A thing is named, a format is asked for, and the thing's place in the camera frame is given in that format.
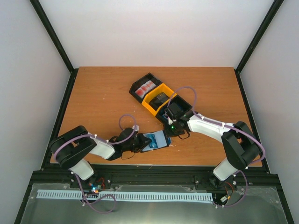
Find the black leather card holder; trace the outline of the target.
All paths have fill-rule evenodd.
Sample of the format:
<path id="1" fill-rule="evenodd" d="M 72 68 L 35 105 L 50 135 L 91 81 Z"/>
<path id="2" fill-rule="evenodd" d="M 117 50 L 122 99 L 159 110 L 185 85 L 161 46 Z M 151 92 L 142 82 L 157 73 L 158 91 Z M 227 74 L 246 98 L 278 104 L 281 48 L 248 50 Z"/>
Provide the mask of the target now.
<path id="1" fill-rule="evenodd" d="M 152 133 L 145 133 L 144 136 L 146 138 L 151 139 L 151 143 L 149 143 L 144 149 L 142 149 L 140 153 L 150 152 L 164 147 L 168 147 L 171 144 L 171 138 L 166 136 L 164 130 Z"/>

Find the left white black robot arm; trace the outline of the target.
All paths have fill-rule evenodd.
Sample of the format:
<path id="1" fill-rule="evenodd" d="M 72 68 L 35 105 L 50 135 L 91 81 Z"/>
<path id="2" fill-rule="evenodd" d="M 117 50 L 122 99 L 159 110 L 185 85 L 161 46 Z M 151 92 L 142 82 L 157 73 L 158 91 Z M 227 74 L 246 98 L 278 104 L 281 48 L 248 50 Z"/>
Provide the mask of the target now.
<path id="1" fill-rule="evenodd" d="M 55 138 L 50 143 L 50 150 L 60 167 L 76 174 L 83 185 L 92 188 L 97 176 L 90 163 L 85 160 L 88 154 L 113 161 L 124 152 L 138 153 L 152 142 L 152 139 L 138 132 L 137 127 L 124 129 L 119 136 L 102 140 L 89 133 L 84 126 L 78 126 Z"/>

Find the black bin with blue cards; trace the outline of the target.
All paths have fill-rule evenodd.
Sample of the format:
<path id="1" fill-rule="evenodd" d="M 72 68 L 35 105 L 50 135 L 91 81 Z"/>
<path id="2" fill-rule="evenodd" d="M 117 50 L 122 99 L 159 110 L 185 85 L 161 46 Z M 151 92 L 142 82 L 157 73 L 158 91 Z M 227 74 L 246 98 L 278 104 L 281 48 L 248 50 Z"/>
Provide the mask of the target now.
<path id="1" fill-rule="evenodd" d="M 172 98 L 170 104 L 168 102 L 169 100 L 161 109 L 158 109 L 155 116 L 163 124 L 168 124 L 169 119 L 171 121 L 178 120 L 192 109 L 192 106 L 179 95 Z"/>

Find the stack of blue cards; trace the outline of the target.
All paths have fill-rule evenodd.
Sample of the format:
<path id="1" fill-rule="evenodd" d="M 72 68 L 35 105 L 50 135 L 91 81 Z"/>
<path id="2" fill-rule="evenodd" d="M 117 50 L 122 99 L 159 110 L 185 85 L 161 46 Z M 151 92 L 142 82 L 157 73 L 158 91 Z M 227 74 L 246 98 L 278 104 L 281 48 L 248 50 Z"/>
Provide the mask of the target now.
<path id="1" fill-rule="evenodd" d="M 184 111 L 186 111 L 186 108 L 183 105 L 181 105 L 181 104 L 176 104 L 176 107 L 177 107 L 177 111 L 178 112 L 184 112 Z"/>

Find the black card holders in bin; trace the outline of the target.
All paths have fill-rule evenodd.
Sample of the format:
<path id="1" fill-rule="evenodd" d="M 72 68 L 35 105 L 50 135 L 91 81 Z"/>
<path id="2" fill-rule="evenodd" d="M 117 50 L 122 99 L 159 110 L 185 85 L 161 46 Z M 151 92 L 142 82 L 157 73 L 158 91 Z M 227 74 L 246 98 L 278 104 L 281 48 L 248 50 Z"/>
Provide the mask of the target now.
<path id="1" fill-rule="evenodd" d="M 169 97 L 164 93 L 161 92 L 156 95 L 150 102 L 149 105 L 154 109 L 157 110 L 164 102 L 166 102 Z"/>

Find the black aluminium frame rail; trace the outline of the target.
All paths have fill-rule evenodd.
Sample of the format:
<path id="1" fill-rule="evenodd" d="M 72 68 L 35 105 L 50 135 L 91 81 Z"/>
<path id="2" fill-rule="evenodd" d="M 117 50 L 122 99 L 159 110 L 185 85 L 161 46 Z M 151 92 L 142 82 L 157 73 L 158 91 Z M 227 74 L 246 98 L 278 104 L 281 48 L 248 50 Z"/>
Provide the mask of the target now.
<path id="1" fill-rule="evenodd" d="M 110 184 L 194 185 L 208 178 L 214 167 L 151 166 L 151 165 L 92 165 L 95 174 Z M 250 167 L 244 171 L 249 186 L 278 186 L 278 175 L 264 167 Z M 34 171 L 29 183 L 71 183 L 73 175 L 57 164 L 49 164 Z"/>

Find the yellow plastic bin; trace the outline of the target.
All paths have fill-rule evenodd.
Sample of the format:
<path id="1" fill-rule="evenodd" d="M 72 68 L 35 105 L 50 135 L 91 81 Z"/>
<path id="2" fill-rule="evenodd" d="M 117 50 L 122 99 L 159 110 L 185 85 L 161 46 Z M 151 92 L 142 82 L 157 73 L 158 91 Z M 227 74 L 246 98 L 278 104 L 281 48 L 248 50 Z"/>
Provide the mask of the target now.
<path id="1" fill-rule="evenodd" d="M 174 91 L 162 83 L 145 94 L 142 105 L 155 117 L 159 110 L 169 102 Z"/>

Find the black bin with red cards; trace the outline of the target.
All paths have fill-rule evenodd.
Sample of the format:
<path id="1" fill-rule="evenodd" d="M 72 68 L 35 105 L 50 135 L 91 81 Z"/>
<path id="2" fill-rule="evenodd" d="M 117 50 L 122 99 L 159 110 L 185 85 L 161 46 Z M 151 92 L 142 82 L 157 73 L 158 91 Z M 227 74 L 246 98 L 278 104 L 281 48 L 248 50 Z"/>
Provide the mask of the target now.
<path id="1" fill-rule="evenodd" d="M 162 82 L 152 73 L 148 73 L 131 85 L 129 93 L 141 103 L 146 94 L 158 87 Z"/>

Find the stack of red cards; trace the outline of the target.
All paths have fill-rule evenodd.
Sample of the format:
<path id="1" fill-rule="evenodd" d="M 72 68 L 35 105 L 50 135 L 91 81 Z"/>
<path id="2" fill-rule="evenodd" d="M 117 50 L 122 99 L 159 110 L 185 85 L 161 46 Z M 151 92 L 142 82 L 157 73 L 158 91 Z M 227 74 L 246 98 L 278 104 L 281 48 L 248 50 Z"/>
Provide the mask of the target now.
<path id="1" fill-rule="evenodd" d="M 152 81 L 147 81 L 146 83 L 142 84 L 136 91 L 135 93 L 140 97 L 143 98 L 146 93 L 148 93 L 149 91 L 151 91 L 152 89 L 154 89 L 156 87 L 156 84 L 153 83 Z"/>

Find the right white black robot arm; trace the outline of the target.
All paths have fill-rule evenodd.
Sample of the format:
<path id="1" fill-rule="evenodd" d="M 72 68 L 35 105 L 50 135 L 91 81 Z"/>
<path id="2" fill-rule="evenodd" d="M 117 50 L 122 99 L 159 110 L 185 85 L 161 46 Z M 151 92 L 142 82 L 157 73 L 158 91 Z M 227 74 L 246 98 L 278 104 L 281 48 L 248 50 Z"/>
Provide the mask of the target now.
<path id="1" fill-rule="evenodd" d="M 224 181 L 250 164 L 265 158 L 265 149 L 255 138 L 246 123 L 224 123 L 189 111 L 175 116 L 166 110 L 169 127 L 175 135 L 195 132 L 213 138 L 223 144 L 226 158 L 213 170 L 214 176 Z"/>

